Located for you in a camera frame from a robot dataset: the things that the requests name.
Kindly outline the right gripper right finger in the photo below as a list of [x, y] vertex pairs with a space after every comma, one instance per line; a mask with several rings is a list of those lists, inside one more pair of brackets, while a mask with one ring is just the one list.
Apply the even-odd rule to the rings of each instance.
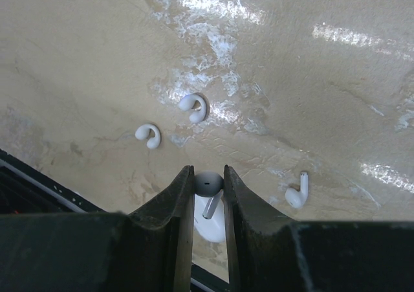
[[412, 291], [410, 221], [295, 221], [224, 168], [232, 291]]

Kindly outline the white stem earbud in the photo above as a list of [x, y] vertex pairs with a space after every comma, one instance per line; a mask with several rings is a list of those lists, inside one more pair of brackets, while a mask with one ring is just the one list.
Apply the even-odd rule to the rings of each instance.
[[288, 188], [285, 199], [292, 208], [301, 208], [307, 202], [309, 195], [309, 174], [306, 171], [300, 173], [300, 189]]
[[205, 171], [195, 176], [195, 194], [208, 198], [202, 213], [205, 219], [212, 219], [223, 194], [223, 186], [224, 179], [216, 172]]

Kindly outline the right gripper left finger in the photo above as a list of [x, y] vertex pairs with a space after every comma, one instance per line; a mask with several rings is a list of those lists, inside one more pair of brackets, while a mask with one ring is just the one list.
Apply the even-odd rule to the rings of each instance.
[[185, 166], [128, 215], [1, 216], [1, 290], [188, 291], [194, 180]]

